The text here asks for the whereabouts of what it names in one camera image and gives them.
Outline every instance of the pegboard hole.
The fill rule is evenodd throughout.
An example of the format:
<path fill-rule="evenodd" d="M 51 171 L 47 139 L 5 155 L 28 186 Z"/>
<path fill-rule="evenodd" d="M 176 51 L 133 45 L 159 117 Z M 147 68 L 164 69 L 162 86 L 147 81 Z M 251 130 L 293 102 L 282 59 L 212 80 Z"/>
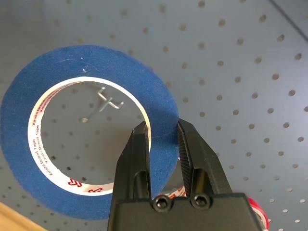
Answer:
<path fill-rule="evenodd" d="M 165 5 L 163 5 L 163 4 L 161 4 L 161 5 L 159 6 L 159 11 L 160 11 L 161 13 L 165 13 L 165 12 L 167 11 L 167 7 L 166 7 Z"/>
<path fill-rule="evenodd" d="M 258 97 L 258 93 L 253 93 L 252 95 L 251 95 L 251 98 L 253 98 L 253 99 L 256 99 Z"/>
<path fill-rule="evenodd" d="M 218 26 L 223 27 L 226 24 L 226 20 L 224 19 L 220 19 L 220 21 L 218 22 Z"/>
<path fill-rule="evenodd" d="M 284 40 L 284 35 L 279 35 L 277 41 L 282 42 Z"/>
<path fill-rule="evenodd" d="M 221 101 L 221 100 L 222 100 L 222 95 L 218 95 L 218 96 L 216 97 L 216 99 L 217 99 L 218 101 Z"/>
<path fill-rule="evenodd" d="M 169 51 L 169 47 L 168 46 L 164 46 L 163 47 L 163 52 L 168 52 Z"/>
<path fill-rule="evenodd" d="M 116 36 L 115 36 L 114 34 L 110 34 L 110 35 L 109 35 L 109 38 L 110 38 L 112 41 L 114 41 L 114 40 L 116 39 Z"/>
<path fill-rule="evenodd" d="M 261 63 L 261 62 L 262 62 L 262 58 L 261 58 L 261 57 L 257 57 L 257 58 L 255 59 L 255 62 L 256 62 L 256 64 Z"/>
<path fill-rule="evenodd" d="M 198 6 L 200 7 L 200 8 L 203 8 L 204 6 L 205 6 L 205 1 L 199 1 L 198 2 Z"/>
<path fill-rule="evenodd" d="M 200 79 L 199 80 L 199 85 L 203 86 L 205 84 L 205 80 L 204 79 Z"/>
<path fill-rule="evenodd" d="M 144 34 L 147 34 L 147 33 L 149 33 L 149 28 L 144 28 L 144 29 L 142 29 L 142 32 L 144 33 Z"/>
<path fill-rule="evenodd" d="M 180 24 L 179 28 L 181 31 L 184 31 L 186 29 L 186 24 L 185 23 Z"/>
<path fill-rule="evenodd" d="M 134 52 L 133 50 L 129 50 L 129 51 L 128 51 L 128 54 L 129 54 L 129 55 L 134 55 L 134 53 L 135 53 L 135 52 Z"/>
<path fill-rule="evenodd" d="M 218 66 L 223 66 L 223 64 L 224 64 L 224 62 L 223 62 L 222 60 L 218 60 L 218 61 L 217 61 L 217 65 L 218 65 Z"/>
<path fill-rule="evenodd" d="M 273 80 L 277 80 L 277 79 L 279 79 L 279 74 L 274 74 L 271 78 L 272 78 Z"/>
<path fill-rule="evenodd" d="M 122 18 L 127 17 L 127 14 L 128 14 L 127 10 L 121 10 L 121 12 L 120 12 L 120 16 L 121 16 Z"/>
<path fill-rule="evenodd" d="M 170 82 L 166 82 L 165 85 L 166 85 L 167 88 L 171 88 L 171 83 Z"/>
<path fill-rule="evenodd" d="M 238 38 L 236 41 L 237 45 L 242 45 L 244 43 L 244 39 L 243 38 Z"/>
<path fill-rule="evenodd" d="M 199 48 L 200 50 L 203 50 L 204 47 L 205 47 L 205 43 L 204 43 L 204 42 L 199 42 L 198 48 Z"/>
<path fill-rule="evenodd" d="M 259 17 L 259 22 L 263 23 L 266 21 L 266 15 L 262 15 L 261 17 Z"/>
<path fill-rule="evenodd" d="M 294 96 L 295 95 L 295 90 L 289 91 L 289 96 Z"/>
<path fill-rule="evenodd" d="M 268 113 L 269 113 L 269 114 L 272 114 L 273 112 L 274 112 L 274 108 L 268 109 Z"/>
<path fill-rule="evenodd" d="M 289 126 L 290 126 L 289 123 L 284 123 L 284 124 L 283 124 L 283 127 L 284 127 L 284 128 L 288 128 Z"/>
<path fill-rule="evenodd" d="M 241 82 L 241 80 L 242 80 L 242 78 L 241 78 L 240 76 L 238 76 L 238 77 L 236 77 L 236 78 L 234 79 L 234 81 L 235 81 L 236 83 Z"/>
<path fill-rule="evenodd" d="M 302 58 L 302 54 L 298 53 L 296 56 L 294 56 L 295 60 L 300 60 Z"/>
<path fill-rule="evenodd" d="M 187 63 L 183 63 L 181 67 L 183 70 L 185 70 L 187 68 Z"/>

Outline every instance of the pegboard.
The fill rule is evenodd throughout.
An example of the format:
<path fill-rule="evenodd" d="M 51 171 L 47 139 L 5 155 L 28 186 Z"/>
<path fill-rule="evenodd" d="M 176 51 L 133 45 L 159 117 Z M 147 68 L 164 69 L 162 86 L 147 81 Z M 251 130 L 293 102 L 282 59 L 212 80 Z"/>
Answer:
<path fill-rule="evenodd" d="M 3 0 L 0 97 L 50 49 L 98 44 L 127 52 L 166 83 L 180 117 L 217 153 L 233 191 L 261 204 L 271 231 L 307 231 L 308 3 L 274 3 L 280 11 L 269 0 Z M 46 152 L 81 182 L 113 181 L 116 160 L 142 121 L 125 95 L 106 87 L 123 107 L 81 123 L 98 107 L 100 87 L 64 89 L 42 122 Z M 179 178 L 177 168 L 166 190 Z M 0 200 L 47 230 L 106 230 L 107 220 L 70 218 L 36 202 L 2 154 L 0 180 Z"/>

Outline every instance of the blue tape roll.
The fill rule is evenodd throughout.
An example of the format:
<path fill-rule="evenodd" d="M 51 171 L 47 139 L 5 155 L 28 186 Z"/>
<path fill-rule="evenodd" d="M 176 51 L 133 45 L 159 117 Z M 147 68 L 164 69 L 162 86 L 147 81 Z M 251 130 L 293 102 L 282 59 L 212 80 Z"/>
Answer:
<path fill-rule="evenodd" d="M 15 178 L 34 198 L 68 216 L 105 219 L 109 216 L 111 194 L 86 196 L 58 187 L 39 169 L 28 143 L 29 117 L 38 99 L 50 87 L 82 76 L 114 82 L 144 107 L 152 130 L 152 194 L 158 194 L 171 177 L 178 158 L 177 106 L 154 72 L 122 52 L 100 46 L 72 46 L 53 50 L 32 61 L 17 75 L 4 96 L 0 141 Z"/>

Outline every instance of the red logo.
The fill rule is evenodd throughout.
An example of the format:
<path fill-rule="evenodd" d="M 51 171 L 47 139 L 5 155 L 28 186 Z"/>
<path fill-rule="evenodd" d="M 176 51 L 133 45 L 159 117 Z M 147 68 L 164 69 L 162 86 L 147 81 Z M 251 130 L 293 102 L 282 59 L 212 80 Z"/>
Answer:
<path fill-rule="evenodd" d="M 73 180 L 72 178 L 70 178 L 70 180 L 71 180 L 71 182 L 68 182 L 69 185 L 71 185 L 71 186 L 77 185 L 77 187 L 82 186 L 82 183 L 80 183 L 79 181 Z"/>
<path fill-rule="evenodd" d="M 99 188 L 99 189 L 96 189 L 96 190 L 93 190 L 93 189 L 90 189 L 88 192 L 90 193 L 99 193 L 99 192 L 101 192 L 103 189 L 102 188 Z"/>

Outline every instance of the white tape core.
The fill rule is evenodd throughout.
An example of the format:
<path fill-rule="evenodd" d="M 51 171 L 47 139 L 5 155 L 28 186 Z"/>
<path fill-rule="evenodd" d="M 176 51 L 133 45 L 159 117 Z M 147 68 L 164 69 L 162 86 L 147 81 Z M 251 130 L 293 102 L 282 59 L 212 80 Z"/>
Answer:
<path fill-rule="evenodd" d="M 86 196 L 99 196 L 99 195 L 106 195 L 112 193 L 114 184 L 103 184 L 103 185 L 91 185 L 91 184 L 84 184 L 68 176 L 64 175 L 49 159 L 48 155 L 46 154 L 42 137 L 41 137 L 41 120 L 44 115 L 44 111 L 51 101 L 51 99 L 61 90 L 64 88 L 81 82 L 98 82 L 105 85 L 109 85 L 121 91 L 122 93 L 126 94 L 140 109 L 143 118 L 145 120 L 145 124 L 148 128 L 148 138 L 149 138 L 149 150 L 151 149 L 151 127 L 150 121 L 148 118 L 145 109 L 140 104 L 140 102 L 127 90 L 123 87 L 108 81 L 106 79 L 96 78 L 96 77 L 77 77 L 65 80 L 60 82 L 50 89 L 48 89 L 37 101 L 35 104 L 28 124 L 28 142 L 30 151 L 34 158 L 35 163 L 38 165 L 39 169 L 42 173 L 55 185 L 59 186 L 60 188 L 75 193 L 79 195 L 86 195 Z"/>

